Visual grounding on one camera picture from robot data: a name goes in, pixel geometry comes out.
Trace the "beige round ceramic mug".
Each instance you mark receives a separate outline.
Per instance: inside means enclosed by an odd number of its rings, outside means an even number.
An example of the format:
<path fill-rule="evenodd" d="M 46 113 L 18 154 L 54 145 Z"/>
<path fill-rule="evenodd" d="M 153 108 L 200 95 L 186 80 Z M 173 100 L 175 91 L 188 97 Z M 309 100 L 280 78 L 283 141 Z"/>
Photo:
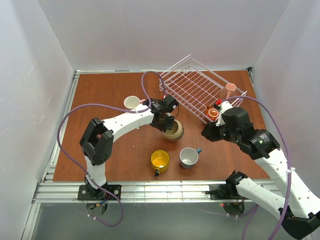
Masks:
<path fill-rule="evenodd" d="M 164 137 L 170 142 L 176 142 L 181 139 L 184 135 L 184 127 L 180 121 L 174 120 L 172 129 L 166 130 L 163 133 Z"/>

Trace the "dark brown glazed mug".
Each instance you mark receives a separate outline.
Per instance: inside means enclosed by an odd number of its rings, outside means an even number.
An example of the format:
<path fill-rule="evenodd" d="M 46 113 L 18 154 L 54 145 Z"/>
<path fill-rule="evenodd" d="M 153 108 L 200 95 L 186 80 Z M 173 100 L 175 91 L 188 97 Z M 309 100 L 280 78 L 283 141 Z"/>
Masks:
<path fill-rule="evenodd" d="M 205 115 L 210 121 L 216 122 L 220 116 L 220 113 L 213 106 L 208 106 L 205 110 Z"/>

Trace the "white faceted mug pink handle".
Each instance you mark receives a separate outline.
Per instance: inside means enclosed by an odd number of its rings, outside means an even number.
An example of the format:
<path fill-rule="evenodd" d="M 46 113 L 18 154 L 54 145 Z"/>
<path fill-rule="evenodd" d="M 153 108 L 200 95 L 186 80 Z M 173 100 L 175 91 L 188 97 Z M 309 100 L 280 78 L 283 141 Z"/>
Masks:
<path fill-rule="evenodd" d="M 144 102 L 146 99 L 140 99 L 135 95 L 128 96 L 124 99 L 123 105 L 127 110 L 135 109 L 139 104 Z"/>

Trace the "pink floral mug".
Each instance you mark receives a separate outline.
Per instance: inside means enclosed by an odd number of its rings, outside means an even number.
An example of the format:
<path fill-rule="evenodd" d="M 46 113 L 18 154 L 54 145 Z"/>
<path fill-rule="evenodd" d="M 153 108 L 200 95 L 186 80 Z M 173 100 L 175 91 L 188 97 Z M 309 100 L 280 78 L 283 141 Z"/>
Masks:
<path fill-rule="evenodd" d="M 234 83 L 227 83 L 224 88 L 223 99 L 235 97 L 237 95 L 237 86 Z"/>

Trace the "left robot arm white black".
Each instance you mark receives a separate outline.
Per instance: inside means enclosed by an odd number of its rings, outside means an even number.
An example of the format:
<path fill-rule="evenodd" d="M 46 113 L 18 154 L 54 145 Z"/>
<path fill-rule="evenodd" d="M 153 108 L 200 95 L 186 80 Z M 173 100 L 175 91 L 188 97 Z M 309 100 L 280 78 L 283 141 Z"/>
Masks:
<path fill-rule="evenodd" d="M 106 191 L 120 191 L 120 185 L 108 185 L 106 180 L 106 161 L 112 155 L 114 142 L 144 125 L 150 125 L 161 132 L 171 130 L 175 120 L 171 113 L 179 107 L 179 103 L 170 94 L 162 99 L 149 100 L 128 96 L 124 106 L 126 112 L 118 116 L 104 120 L 93 118 L 80 139 L 87 174 L 85 184 L 79 188 L 79 200 L 101 200 L 109 197 Z"/>

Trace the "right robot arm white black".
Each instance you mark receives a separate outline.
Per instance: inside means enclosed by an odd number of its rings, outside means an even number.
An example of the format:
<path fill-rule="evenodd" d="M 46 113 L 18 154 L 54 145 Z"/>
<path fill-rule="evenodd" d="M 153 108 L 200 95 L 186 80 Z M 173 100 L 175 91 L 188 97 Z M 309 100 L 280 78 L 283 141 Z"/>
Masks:
<path fill-rule="evenodd" d="M 227 198 L 244 197 L 276 217 L 282 228 L 296 240 L 310 235 L 320 226 L 320 199 L 302 181 L 280 144 L 265 129 L 255 129 L 248 113 L 232 107 L 220 116 L 222 123 L 207 123 L 201 135 L 211 142 L 225 140 L 236 144 L 270 177 L 279 196 L 240 171 L 233 171 L 215 194 Z"/>

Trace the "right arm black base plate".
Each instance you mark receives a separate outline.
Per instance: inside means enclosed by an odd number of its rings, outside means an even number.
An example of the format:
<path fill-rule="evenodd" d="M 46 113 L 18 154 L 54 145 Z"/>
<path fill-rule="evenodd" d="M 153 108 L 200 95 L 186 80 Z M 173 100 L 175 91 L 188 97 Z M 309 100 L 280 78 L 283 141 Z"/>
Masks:
<path fill-rule="evenodd" d="M 209 190 L 204 193 L 210 195 L 211 200 L 234 200 L 239 197 L 239 195 L 226 183 L 210 184 Z"/>

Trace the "aluminium frame rail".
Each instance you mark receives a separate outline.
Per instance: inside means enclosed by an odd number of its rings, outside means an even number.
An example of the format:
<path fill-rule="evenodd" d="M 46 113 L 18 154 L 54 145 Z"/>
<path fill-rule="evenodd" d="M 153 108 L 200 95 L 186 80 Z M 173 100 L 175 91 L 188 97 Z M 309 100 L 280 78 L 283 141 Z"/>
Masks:
<path fill-rule="evenodd" d="M 205 192 L 217 189 L 224 181 L 110 181 L 120 185 L 122 203 L 206 203 L 211 197 Z M 36 187 L 33 203 L 96 203 L 82 182 L 45 182 Z"/>

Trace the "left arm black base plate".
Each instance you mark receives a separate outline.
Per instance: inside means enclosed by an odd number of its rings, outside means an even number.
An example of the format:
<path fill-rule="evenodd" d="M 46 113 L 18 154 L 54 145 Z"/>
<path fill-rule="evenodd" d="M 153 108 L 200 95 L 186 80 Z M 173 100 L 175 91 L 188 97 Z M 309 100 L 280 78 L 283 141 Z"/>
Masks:
<path fill-rule="evenodd" d="M 102 186 L 105 190 L 114 194 L 118 199 L 121 199 L 122 186 L 120 184 L 105 184 Z M 102 201 L 102 200 L 116 200 L 113 195 L 106 193 L 101 189 L 95 189 L 90 185 L 80 185 L 78 189 L 77 200 L 79 201 Z"/>

